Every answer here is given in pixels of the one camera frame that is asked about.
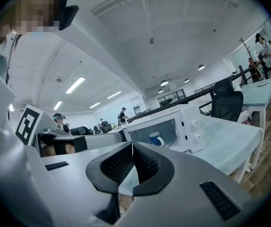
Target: person's neck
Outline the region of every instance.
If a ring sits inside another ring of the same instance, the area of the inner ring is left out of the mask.
[[[0,16],[0,44],[12,32],[12,13],[10,9],[5,10]]]

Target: white knob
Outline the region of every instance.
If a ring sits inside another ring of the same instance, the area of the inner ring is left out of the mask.
[[[197,142],[200,142],[200,141],[202,141],[203,136],[202,136],[202,134],[197,133],[197,134],[194,136],[194,139],[195,139]]]
[[[198,119],[193,119],[192,122],[191,122],[191,125],[192,125],[194,128],[198,128],[198,127],[200,127],[201,122],[200,122]]]

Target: wooden floor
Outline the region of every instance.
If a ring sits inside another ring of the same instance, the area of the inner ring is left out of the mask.
[[[259,113],[252,116],[251,125],[259,126]],[[254,198],[271,191],[271,101],[266,109],[266,130],[262,153],[255,169],[245,173],[240,185]]]

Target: person in black shirt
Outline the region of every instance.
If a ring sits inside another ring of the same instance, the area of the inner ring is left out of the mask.
[[[122,108],[122,111],[120,112],[120,121],[121,121],[121,124],[126,124],[126,120],[125,119],[128,119],[127,116],[125,116],[124,112],[125,112],[126,108]]]
[[[252,58],[249,58],[249,63],[250,63],[249,68],[252,67],[252,69],[250,69],[250,73],[252,75],[252,80],[254,83],[254,82],[259,81],[258,76],[257,76],[258,71],[254,67],[254,64],[255,64],[255,66],[258,66],[261,62],[260,61],[253,61]]]

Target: mug handle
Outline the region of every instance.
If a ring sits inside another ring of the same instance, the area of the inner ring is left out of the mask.
[[[161,146],[165,146],[165,142],[161,137],[158,137],[157,139],[161,142]]]

